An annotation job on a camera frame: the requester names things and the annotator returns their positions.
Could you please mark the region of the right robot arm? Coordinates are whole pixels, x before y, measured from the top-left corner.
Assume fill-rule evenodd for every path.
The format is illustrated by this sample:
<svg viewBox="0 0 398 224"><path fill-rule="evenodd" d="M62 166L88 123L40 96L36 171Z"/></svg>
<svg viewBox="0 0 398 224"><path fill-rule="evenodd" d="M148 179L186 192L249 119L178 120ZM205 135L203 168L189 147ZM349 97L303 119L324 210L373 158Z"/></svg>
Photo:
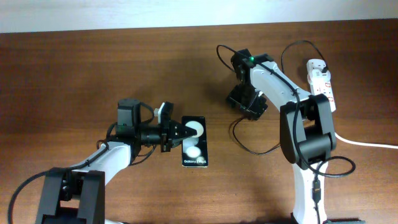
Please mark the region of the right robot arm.
<svg viewBox="0 0 398 224"><path fill-rule="evenodd" d="M280 148L294 172L294 223L325 223L325 169L336 147L330 104L325 95L309 93L286 77L267 54L234 51L231 70L240 84L227 97L247 119L257 120L269 100L280 115Z"/></svg>

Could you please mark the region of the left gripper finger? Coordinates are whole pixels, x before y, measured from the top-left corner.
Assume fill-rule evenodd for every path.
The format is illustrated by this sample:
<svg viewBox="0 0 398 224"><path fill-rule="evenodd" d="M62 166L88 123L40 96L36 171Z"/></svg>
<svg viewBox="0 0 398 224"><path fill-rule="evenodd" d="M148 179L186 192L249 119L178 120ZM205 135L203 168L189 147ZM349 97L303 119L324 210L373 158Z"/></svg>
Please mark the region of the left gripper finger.
<svg viewBox="0 0 398 224"><path fill-rule="evenodd" d="M196 134L196 129L184 126L174 120L170 121L170 139L172 144L180 143L184 139L193 137Z"/></svg>
<svg viewBox="0 0 398 224"><path fill-rule="evenodd" d="M175 147L181 145L182 142L183 142L183 139L171 139L169 141L170 148L175 148Z"/></svg>

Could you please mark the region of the black Galaxy flip smartphone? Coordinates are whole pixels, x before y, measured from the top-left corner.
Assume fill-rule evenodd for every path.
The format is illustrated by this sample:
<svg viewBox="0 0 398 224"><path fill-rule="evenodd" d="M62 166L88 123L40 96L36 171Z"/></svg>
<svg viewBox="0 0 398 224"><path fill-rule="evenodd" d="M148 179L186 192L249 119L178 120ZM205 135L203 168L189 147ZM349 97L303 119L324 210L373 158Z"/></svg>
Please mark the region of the black Galaxy flip smartphone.
<svg viewBox="0 0 398 224"><path fill-rule="evenodd" d="M204 116L183 116L182 124L195 129L197 134L182 142L182 165L184 167L205 168L209 165Z"/></svg>

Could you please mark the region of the white power strip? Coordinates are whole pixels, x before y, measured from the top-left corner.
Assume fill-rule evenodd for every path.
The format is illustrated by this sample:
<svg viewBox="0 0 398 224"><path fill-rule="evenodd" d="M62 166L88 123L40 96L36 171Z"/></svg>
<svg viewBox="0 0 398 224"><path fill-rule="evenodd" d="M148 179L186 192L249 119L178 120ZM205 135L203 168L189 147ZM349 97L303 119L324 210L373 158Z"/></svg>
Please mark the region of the white power strip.
<svg viewBox="0 0 398 224"><path fill-rule="evenodd" d="M331 112L334 112L336 110L335 98L331 87L331 73L326 62L321 59L310 59L306 66L311 93L325 95L330 103Z"/></svg>

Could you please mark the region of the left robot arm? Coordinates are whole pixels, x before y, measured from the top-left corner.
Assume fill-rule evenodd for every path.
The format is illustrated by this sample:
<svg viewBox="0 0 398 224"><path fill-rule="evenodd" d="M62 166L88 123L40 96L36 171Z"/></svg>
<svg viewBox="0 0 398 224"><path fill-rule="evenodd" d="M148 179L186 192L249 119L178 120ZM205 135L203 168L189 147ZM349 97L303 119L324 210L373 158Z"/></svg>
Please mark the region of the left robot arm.
<svg viewBox="0 0 398 224"><path fill-rule="evenodd" d="M109 223L105 217L106 184L121 170L136 164L142 146L169 152L189 138L198 138L205 127L194 117L181 123L171 119L173 104L166 101L152 110L156 125L141 120L144 103L118 101L118 119L97 150L84 161L66 168L54 167L45 175L36 223Z"/></svg>

